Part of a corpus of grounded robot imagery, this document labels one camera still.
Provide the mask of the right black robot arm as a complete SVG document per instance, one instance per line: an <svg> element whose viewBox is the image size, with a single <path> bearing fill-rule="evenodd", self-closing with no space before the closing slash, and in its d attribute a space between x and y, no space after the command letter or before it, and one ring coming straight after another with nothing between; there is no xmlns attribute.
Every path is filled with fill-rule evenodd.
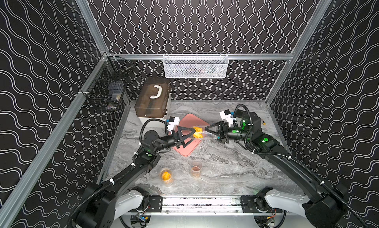
<svg viewBox="0 0 379 228"><path fill-rule="evenodd" d="M272 187L260 190L249 205L261 212L281 209L306 218L315 228L334 228L350 212L368 227L363 217L345 200L347 188L334 186L297 161L278 140L263 133L262 119L239 104L234 112L220 112L222 120L205 127L221 143L234 140L243 149L258 155L279 168L299 186L304 195L280 193Z"/></svg>

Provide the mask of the clear jar with cookies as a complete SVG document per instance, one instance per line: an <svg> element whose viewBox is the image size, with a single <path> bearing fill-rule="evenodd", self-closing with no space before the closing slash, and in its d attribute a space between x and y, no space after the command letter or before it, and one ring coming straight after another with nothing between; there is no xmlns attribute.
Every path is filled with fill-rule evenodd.
<svg viewBox="0 0 379 228"><path fill-rule="evenodd" d="M208 140L207 139L208 132L205 131L205 126L198 125L198 126L193 126L193 128L196 130L196 133L193 135L195 139Z"/></svg>

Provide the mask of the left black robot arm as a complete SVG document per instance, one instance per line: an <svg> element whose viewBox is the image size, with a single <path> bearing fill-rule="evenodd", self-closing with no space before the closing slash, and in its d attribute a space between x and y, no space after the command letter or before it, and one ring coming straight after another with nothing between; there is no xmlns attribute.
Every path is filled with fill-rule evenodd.
<svg viewBox="0 0 379 228"><path fill-rule="evenodd" d="M67 227L79 225L82 228L109 228L116 218L116 202L124 191L142 176L151 172L158 164L164 149L187 147L196 133L194 128L178 126L171 134L160 137L154 130L140 131L140 147L132 157L132 163L111 179L92 184L85 190L79 205L71 212Z"/></svg>

